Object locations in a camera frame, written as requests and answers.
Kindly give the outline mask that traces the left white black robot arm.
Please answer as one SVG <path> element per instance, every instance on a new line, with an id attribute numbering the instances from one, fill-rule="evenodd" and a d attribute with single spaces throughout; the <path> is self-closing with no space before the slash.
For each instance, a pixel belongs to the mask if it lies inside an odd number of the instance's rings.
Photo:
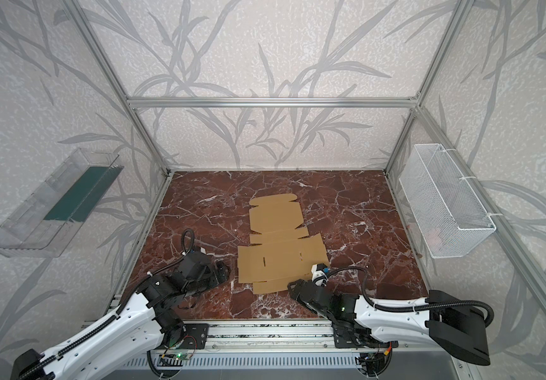
<path id="1" fill-rule="evenodd" d="M 42 353 L 29 349 L 13 364 L 12 379 L 102 379 L 126 361 L 189 337 L 176 308 L 224 284 L 223 261 L 199 250 L 146 275 L 118 307 Z"/>

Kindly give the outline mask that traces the green circuit board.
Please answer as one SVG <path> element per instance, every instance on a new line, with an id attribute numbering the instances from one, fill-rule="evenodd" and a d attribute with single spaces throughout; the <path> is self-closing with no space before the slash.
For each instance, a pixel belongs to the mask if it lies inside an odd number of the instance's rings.
<path id="1" fill-rule="evenodd" d="M 171 362 L 189 361 L 194 355 L 194 351 L 165 351 L 163 354 L 160 355 L 160 360 Z"/>

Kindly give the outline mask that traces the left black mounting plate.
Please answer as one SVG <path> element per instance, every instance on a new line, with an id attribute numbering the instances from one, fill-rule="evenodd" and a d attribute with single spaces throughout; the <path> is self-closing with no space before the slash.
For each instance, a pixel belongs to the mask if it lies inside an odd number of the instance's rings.
<path id="1" fill-rule="evenodd" d="M 206 347 L 210 325 L 207 323 L 189 323 L 179 338 L 170 339 L 171 349 L 203 350 Z"/>

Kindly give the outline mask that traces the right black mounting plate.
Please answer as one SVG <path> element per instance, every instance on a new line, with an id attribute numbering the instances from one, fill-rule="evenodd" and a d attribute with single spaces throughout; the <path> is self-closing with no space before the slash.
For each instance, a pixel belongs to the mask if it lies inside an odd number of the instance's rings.
<path id="1" fill-rule="evenodd" d="M 371 331 L 358 324 L 332 324 L 335 348 L 397 348 L 399 343 L 394 340 L 383 342 L 371 336 Z"/>

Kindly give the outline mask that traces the black mounting plate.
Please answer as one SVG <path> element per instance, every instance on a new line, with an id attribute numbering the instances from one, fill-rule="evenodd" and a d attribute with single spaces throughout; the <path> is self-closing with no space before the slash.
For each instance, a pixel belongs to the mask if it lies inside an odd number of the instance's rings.
<path id="1" fill-rule="evenodd" d="M 371 336 L 371 331 L 358 324 L 332 324 L 335 348 L 397 348 L 399 343 L 394 340 L 383 342 Z"/>
<path id="2" fill-rule="evenodd" d="M 179 338 L 170 339 L 171 349 L 203 350 L 206 347 L 210 325 L 207 323 L 189 323 Z"/>

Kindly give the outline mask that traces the aluminium frame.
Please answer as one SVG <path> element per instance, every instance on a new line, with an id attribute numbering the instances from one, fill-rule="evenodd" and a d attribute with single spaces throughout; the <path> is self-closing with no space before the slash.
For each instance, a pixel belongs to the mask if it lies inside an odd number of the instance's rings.
<path id="1" fill-rule="evenodd" d="M 456 150 L 455 145 L 442 131 L 439 123 L 436 122 L 430 111 L 425 107 L 424 102 L 431 91 L 434 81 L 439 77 L 439 72 L 447 56 L 450 54 L 452 45 L 459 37 L 464 28 L 469 12 L 473 8 L 471 1 L 459 1 L 453 8 L 449 25 L 442 35 L 442 40 L 434 54 L 431 66 L 426 73 L 423 85 L 413 97 L 408 98 L 251 98 L 251 97 L 191 97 L 191 98 L 133 98 L 127 95 L 122 87 L 119 76 L 114 71 L 105 49 L 98 41 L 96 33 L 90 25 L 86 11 L 78 1 L 62 2 L 64 17 L 78 30 L 80 38 L 86 44 L 91 56 L 100 68 L 102 74 L 110 85 L 117 103 L 121 107 L 122 114 L 128 118 L 130 125 L 138 133 L 140 139 L 146 144 L 148 151 L 156 159 L 160 171 L 168 175 L 170 168 L 166 164 L 161 151 L 155 146 L 153 138 L 149 135 L 143 122 L 141 122 L 135 109 L 137 108 L 196 108 L 196 109 L 296 109 L 296 108 L 324 108 L 324 109 L 409 109 L 409 118 L 404 124 L 400 137 L 393 148 L 388 165 L 393 166 L 397 157 L 407 140 L 412 126 L 416 121 L 423 124 L 428 136 L 436 143 L 441 144 L 450 159 L 457 165 L 463 174 L 471 177 L 471 185 L 486 211 L 491 212 L 497 223 L 496 240 L 507 259 L 512 263 L 515 273 L 522 279 L 534 299 L 537 301 L 540 310 L 546 316 L 546 275 L 543 269 L 535 262 L 533 255 L 527 250 L 520 240 L 520 237 L 510 225 L 507 217 L 502 214 L 499 206 L 486 193 L 481 182 L 474 177 L 472 169 L 469 168 L 461 154 Z"/>

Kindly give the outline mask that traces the brown cardboard box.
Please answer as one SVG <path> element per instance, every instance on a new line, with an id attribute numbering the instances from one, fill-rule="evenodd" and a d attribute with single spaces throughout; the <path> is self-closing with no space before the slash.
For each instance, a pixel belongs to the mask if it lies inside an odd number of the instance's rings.
<path id="1" fill-rule="evenodd" d="M 323 238 L 309 233 L 295 194 L 257 197 L 249 205 L 250 243 L 238 247 L 238 283 L 250 284 L 256 295 L 276 293 L 310 280 L 313 267 L 330 265 Z"/>

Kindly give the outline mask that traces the pink item in basket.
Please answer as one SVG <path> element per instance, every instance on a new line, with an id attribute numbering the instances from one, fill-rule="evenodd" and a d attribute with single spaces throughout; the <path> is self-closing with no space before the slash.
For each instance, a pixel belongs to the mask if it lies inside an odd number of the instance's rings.
<path id="1" fill-rule="evenodd" d="M 430 250 L 439 250 L 443 246 L 442 231 L 439 228 L 432 228 L 425 234 L 425 241 Z"/>

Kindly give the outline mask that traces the green mat in bin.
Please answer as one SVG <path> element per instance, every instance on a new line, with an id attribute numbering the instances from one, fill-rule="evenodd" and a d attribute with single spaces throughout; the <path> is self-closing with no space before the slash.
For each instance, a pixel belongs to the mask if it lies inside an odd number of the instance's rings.
<path id="1" fill-rule="evenodd" d="M 90 166 L 44 220 L 84 223 L 123 169 L 123 166 Z"/>

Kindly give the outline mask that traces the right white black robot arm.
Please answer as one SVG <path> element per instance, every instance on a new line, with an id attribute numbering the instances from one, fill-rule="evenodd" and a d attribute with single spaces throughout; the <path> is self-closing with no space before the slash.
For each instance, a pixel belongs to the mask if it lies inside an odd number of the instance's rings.
<path id="1" fill-rule="evenodd" d="M 336 348 L 437 344 L 463 362 L 491 364 L 486 329 L 494 311 L 484 302 L 459 300 L 437 290 L 420 299 L 368 299 L 333 293 L 311 280 L 289 283 L 288 291 L 293 300 L 331 322 Z"/>

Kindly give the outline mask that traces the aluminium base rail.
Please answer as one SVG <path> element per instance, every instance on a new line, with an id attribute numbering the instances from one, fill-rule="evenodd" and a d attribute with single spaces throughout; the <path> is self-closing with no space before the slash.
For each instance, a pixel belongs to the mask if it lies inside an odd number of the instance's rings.
<path id="1" fill-rule="evenodd" d="M 205 320 L 209 325 L 201 354 L 371 352 L 372 348 L 337 348 L 325 319 Z"/>

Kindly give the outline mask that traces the clear plastic wall bin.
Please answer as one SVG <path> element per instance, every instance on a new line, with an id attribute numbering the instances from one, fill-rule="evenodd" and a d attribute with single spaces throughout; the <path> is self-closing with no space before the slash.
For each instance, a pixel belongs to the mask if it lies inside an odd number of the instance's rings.
<path id="1" fill-rule="evenodd" d="M 60 257 L 84 223 L 46 221 L 44 217 L 90 166 L 124 165 L 116 153 L 73 151 L 0 225 L 0 255 Z"/>

